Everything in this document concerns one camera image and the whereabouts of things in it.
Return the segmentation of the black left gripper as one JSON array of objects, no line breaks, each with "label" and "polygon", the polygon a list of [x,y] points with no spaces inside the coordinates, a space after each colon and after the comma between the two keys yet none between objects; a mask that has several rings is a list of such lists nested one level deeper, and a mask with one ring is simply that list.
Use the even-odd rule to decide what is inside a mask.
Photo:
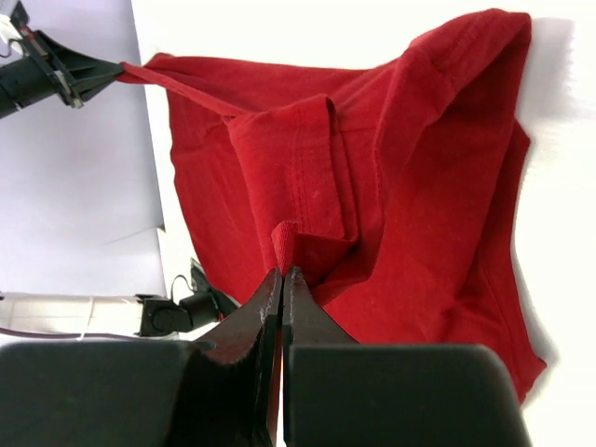
[{"label": "black left gripper", "polygon": [[[1,66],[1,117],[51,96],[58,96],[66,105],[81,108],[108,88],[124,73],[119,63],[92,58],[59,44],[44,32],[20,27],[17,43],[22,57]],[[74,81],[63,85],[63,75]]]}]

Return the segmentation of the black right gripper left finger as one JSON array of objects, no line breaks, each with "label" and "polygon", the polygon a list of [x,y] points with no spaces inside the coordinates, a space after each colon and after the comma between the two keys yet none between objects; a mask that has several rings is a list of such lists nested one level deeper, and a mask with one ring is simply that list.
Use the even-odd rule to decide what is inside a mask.
[{"label": "black right gripper left finger", "polygon": [[5,446],[270,446],[282,277],[195,341],[1,350]]}]

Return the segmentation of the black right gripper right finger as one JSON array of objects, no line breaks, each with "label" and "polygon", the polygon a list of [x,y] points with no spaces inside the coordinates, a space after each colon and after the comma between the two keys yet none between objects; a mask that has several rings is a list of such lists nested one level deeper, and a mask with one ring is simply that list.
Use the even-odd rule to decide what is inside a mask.
[{"label": "black right gripper right finger", "polygon": [[507,368],[482,345],[364,345],[283,286],[284,440],[289,446],[528,446]]}]

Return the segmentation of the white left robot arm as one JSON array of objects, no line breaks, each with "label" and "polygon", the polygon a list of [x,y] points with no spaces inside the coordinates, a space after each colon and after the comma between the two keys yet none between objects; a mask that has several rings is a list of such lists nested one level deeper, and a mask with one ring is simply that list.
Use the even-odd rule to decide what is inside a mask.
[{"label": "white left robot arm", "polygon": [[[7,117],[57,96],[78,109],[122,74],[121,65],[77,53],[26,25],[4,25],[5,57],[19,57],[1,68],[1,115]],[[239,304],[216,290],[197,261],[184,279],[189,296],[169,293],[132,296],[68,296],[4,292],[1,333],[9,338],[83,340],[86,338],[174,338],[231,315]]]}]

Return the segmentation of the dark red t-shirt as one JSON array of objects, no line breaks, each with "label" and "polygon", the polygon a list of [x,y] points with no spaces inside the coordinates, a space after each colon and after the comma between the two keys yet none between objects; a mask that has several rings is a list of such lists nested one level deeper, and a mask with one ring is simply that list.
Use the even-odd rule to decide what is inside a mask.
[{"label": "dark red t-shirt", "polygon": [[524,400],[534,352],[511,239],[530,141],[516,116],[528,14],[488,9],[366,70],[155,55],[196,255],[247,302],[272,269],[362,343],[472,343]]}]

